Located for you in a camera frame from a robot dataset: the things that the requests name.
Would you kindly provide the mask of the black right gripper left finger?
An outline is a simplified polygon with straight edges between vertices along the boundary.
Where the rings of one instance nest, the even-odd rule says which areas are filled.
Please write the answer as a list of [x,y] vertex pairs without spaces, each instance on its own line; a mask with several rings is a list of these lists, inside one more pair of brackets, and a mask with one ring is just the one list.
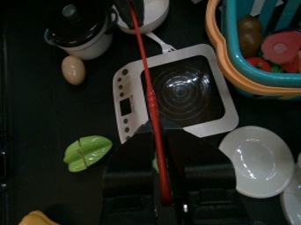
[[117,148],[102,177],[101,225],[156,225],[154,134],[150,122]]

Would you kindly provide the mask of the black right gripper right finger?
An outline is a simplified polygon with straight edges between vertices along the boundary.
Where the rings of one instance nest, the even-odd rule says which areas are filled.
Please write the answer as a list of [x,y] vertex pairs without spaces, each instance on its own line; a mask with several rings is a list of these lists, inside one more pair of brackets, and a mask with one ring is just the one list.
[[167,131],[167,147],[180,225],[251,225],[229,157],[183,129]]

